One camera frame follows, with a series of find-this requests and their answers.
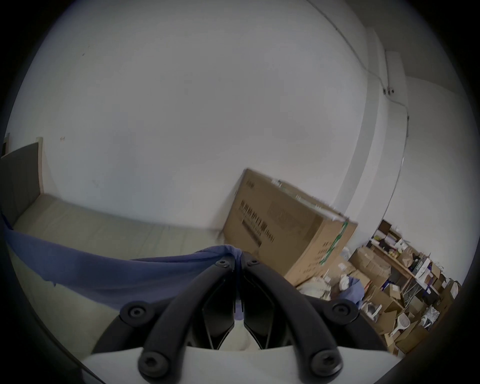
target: small cardboard box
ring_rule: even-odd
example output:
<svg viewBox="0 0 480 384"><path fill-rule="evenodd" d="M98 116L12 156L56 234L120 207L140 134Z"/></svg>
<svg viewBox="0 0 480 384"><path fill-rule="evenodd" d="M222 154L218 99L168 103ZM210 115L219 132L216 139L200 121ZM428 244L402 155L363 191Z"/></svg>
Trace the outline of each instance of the small cardboard box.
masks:
<svg viewBox="0 0 480 384"><path fill-rule="evenodd" d="M223 233L296 286L327 270L356 227L293 185L246 169Z"/></svg>
<svg viewBox="0 0 480 384"><path fill-rule="evenodd" d="M407 307L407 312L412 313L414 316L423 315L428 305L420 300L417 296L412 297Z"/></svg>
<svg viewBox="0 0 480 384"><path fill-rule="evenodd" d="M437 290L438 293L442 293L444 287L442 287L443 282L446 280L443 274L440 274L440 277L436 279L433 283L433 287Z"/></svg>
<svg viewBox="0 0 480 384"><path fill-rule="evenodd" d="M366 247L358 248L349 261L377 287L381 287L391 273L390 264Z"/></svg>
<svg viewBox="0 0 480 384"><path fill-rule="evenodd" d="M400 287L398 285L388 284L384 292L393 299L402 300L402 295L400 294Z"/></svg>
<svg viewBox="0 0 480 384"><path fill-rule="evenodd" d="M437 279L440 278L440 274L442 273L440 268L437 267L437 265L434 262L432 262L432 273Z"/></svg>

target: packaging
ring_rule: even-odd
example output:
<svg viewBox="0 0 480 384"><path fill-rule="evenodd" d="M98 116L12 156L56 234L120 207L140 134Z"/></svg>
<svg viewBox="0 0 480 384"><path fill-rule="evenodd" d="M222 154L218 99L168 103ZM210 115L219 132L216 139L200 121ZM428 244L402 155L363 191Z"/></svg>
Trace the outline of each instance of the packaging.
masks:
<svg viewBox="0 0 480 384"><path fill-rule="evenodd" d="M298 188L246 169L223 233L297 286L327 270L356 227Z"/></svg>
<svg viewBox="0 0 480 384"><path fill-rule="evenodd" d="M419 325L417 322L415 322L414 324L415 326L412 327L408 333L407 333L407 330L412 325L410 325L410 327L407 328L395 341L395 345L403 353L409 353L413 348L415 348L423 339L425 339L429 335L428 331L425 328L423 328L421 325Z"/></svg>
<svg viewBox="0 0 480 384"><path fill-rule="evenodd" d="M320 270L319 276L323 277L328 284L334 286L338 283L340 276L350 275L356 270L357 269L351 263L345 261L339 254L333 258L331 264L329 264L327 268L322 268Z"/></svg>
<svg viewBox="0 0 480 384"><path fill-rule="evenodd" d="M392 345L395 345L395 341L393 340L393 338L388 333L384 335L384 338L385 338L385 343L387 344L388 351L390 353L392 353L393 349L390 351L389 347L392 346Z"/></svg>
<svg viewBox="0 0 480 384"><path fill-rule="evenodd" d="M442 287L442 284L444 281L445 281L445 276L443 274L440 274L440 277L432 285L440 294L444 290L444 287Z"/></svg>
<svg viewBox="0 0 480 384"><path fill-rule="evenodd" d="M362 272L360 272L358 269L352 272L350 276L360 280L360 283L364 290L367 289L369 284L371 283L371 280L367 276L365 276Z"/></svg>
<svg viewBox="0 0 480 384"><path fill-rule="evenodd" d="M302 295L308 295L329 301L332 287L321 277L312 277L303 284L300 284L297 289Z"/></svg>
<svg viewBox="0 0 480 384"><path fill-rule="evenodd" d="M442 271L440 270L440 268L437 267L437 265L436 265L434 262L432 262L432 273L433 273L433 275L434 275L437 279L440 278L440 275L441 275L441 273L442 273Z"/></svg>
<svg viewBox="0 0 480 384"><path fill-rule="evenodd" d="M400 294L400 287L398 285L388 284L384 292L391 298L394 298L396 300L402 300L402 295Z"/></svg>
<svg viewBox="0 0 480 384"><path fill-rule="evenodd" d="M405 249L401 255L398 256L397 260L401 262L406 268L409 268L413 264L413 248L408 247Z"/></svg>
<svg viewBox="0 0 480 384"><path fill-rule="evenodd" d="M377 287L381 287L390 277L390 264L369 248L358 248L350 257L350 262Z"/></svg>
<svg viewBox="0 0 480 384"><path fill-rule="evenodd" d="M419 262L412 271L412 274L418 278L419 276L423 275L429 264L430 259L426 255L421 256Z"/></svg>
<svg viewBox="0 0 480 384"><path fill-rule="evenodd" d="M369 301L375 305L381 304L382 309L379 312L380 314L392 311L397 311L397 313L400 314L404 310L403 306L398 301L391 298L380 288L372 284L370 284L363 301Z"/></svg>
<svg viewBox="0 0 480 384"><path fill-rule="evenodd" d="M397 311L383 312L378 316L377 325L381 328L379 334L390 334L395 328Z"/></svg>
<svg viewBox="0 0 480 384"><path fill-rule="evenodd" d="M425 304L418 297L414 296L412 297L410 303L408 304L407 312L412 313L415 316L417 315L422 316L427 308L428 308L427 304Z"/></svg>

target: blue fabric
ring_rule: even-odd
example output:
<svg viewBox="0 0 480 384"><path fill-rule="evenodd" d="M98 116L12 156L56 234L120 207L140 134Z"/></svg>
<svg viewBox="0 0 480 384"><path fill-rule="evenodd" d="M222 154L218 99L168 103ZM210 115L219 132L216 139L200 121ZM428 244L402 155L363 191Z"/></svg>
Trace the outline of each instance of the blue fabric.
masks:
<svg viewBox="0 0 480 384"><path fill-rule="evenodd" d="M4 227L15 254L44 280L119 310L124 304L154 302L182 292L202 271L223 256L233 255L240 271L241 250L210 247L190 255L118 260L37 239Z"/></svg>
<svg viewBox="0 0 480 384"><path fill-rule="evenodd" d="M358 308L360 308L362 305L363 296L365 295L365 291L360 280L349 276L348 285L349 287L346 290L340 292L338 298L350 300L354 302Z"/></svg>

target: screw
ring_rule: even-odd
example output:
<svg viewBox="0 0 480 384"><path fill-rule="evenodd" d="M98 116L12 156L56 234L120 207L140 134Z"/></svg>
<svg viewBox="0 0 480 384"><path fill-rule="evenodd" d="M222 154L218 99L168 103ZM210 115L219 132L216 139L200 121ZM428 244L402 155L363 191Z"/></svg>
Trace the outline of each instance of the screw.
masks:
<svg viewBox="0 0 480 384"><path fill-rule="evenodd" d="M143 309L142 307L133 307L132 309L130 309L130 312L128 312L130 317L140 317L144 313L145 313L145 309Z"/></svg>
<svg viewBox="0 0 480 384"><path fill-rule="evenodd" d="M168 367L168 360L158 352L145 352L138 359L138 370L148 377L165 376Z"/></svg>
<svg viewBox="0 0 480 384"><path fill-rule="evenodd" d="M340 353L334 349L320 351L312 358L310 368L317 376L331 376L343 367Z"/></svg>
<svg viewBox="0 0 480 384"><path fill-rule="evenodd" d="M225 260L218 260L215 265L217 267L222 267L222 268L227 268L228 267L228 263L225 261Z"/></svg>
<svg viewBox="0 0 480 384"><path fill-rule="evenodd" d="M348 316L350 314L350 308L343 303L335 305L332 310L333 313L339 316Z"/></svg>

